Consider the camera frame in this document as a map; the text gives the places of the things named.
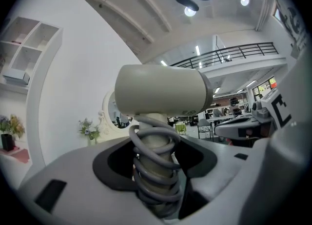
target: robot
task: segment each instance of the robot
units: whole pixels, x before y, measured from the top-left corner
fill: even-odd
[[[179,136],[167,125],[167,116],[195,115],[210,106],[213,89],[197,70],[125,65],[115,97],[120,112],[139,121],[130,137],[71,151],[19,190],[43,224],[161,225],[174,215],[178,225],[260,224],[308,167],[308,123],[287,117],[288,128],[282,127],[269,106],[284,105],[277,90],[255,104],[248,120],[215,128],[229,138],[240,137],[249,123],[251,129],[267,123],[277,129],[252,148]],[[283,170],[273,173],[272,165]]]

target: fluorescent light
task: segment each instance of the fluorescent light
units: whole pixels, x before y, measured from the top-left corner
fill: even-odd
[[[185,7],[184,13],[185,13],[186,16],[192,17],[192,16],[194,16],[196,14],[196,11],[193,11],[189,7]]]
[[[243,6],[246,6],[249,4],[249,0],[240,0],[240,3],[243,5]]]
[[[197,52],[197,56],[199,56],[200,55],[200,51],[199,51],[198,45],[195,47],[195,49],[196,49],[196,52]]]
[[[252,85],[256,80],[252,81],[249,85]],[[249,85],[247,85],[246,87],[248,87]]]

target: balcony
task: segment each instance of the balcony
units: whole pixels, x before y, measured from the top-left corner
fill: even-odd
[[[266,55],[278,55],[278,51],[274,47],[273,42],[252,43],[227,47],[185,59],[178,63],[174,63],[171,66],[198,70],[222,63],[231,63],[241,59],[256,57],[259,59],[259,56]]]

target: white box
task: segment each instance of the white box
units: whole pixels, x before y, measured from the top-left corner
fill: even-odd
[[[28,84],[29,75],[25,71],[17,70],[17,69],[7,69],[3,72],[3,76],[7,81]]]

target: white wall shelf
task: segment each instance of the white wall shelf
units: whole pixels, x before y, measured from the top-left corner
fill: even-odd
[[[51,54],[56,54],[61,45],[61,34],[59,27],[17,17],[0,37],[0,87],[27,94],[37,70],[36,64],[45,60],[46,56],[50,58]],[[3,77],[12,69],[25,72],[30,77],[28,85]]]

